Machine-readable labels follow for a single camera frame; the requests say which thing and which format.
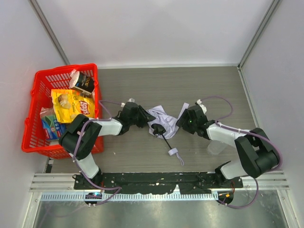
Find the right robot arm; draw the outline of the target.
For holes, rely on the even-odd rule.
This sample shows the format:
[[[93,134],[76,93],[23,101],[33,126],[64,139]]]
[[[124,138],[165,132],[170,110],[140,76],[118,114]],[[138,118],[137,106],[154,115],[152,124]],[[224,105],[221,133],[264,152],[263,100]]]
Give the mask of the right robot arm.
[[[279,149],[261,128],[246,131],[208,120],[197,104],[183,111],[177,126],[212,142],[221,142],[236,148],[238,159],[228,161],[215,169],[219,185],[242,176],[257,178],[282,165]]]

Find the lavender folding umbrella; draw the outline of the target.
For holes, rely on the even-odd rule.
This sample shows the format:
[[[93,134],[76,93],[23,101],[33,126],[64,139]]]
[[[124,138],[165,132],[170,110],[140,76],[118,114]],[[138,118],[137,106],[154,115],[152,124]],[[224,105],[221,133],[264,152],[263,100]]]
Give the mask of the lavender folding umbrella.
[[[149,134],[164,140],[169,147],[168,154],[170,156],[176,156],[182,166],[184,166],[184,160],[180,157],[178,149],[173,148],[169,144],[168,139],[171,139],[177,133],[179,129],[177,121],[188,107],[188,103],[183,104],[178,118],[168,115],[162,105],[147,110],[148,114],[155,118],[153,121],[148,122]]]

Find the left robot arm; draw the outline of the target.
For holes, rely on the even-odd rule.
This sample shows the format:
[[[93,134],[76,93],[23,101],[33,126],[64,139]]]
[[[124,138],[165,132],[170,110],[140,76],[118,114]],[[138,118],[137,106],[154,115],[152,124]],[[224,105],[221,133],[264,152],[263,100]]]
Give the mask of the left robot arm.
[[[94,187],[100,186],[103,173],[95,163],[92,150],[98,137],[118,136],[131,126],[145,127],[156,118],[135,102],[126,102],[115,117],[89,118],[79,114],[59,138],[59,145],[72,157],[83,177]]]

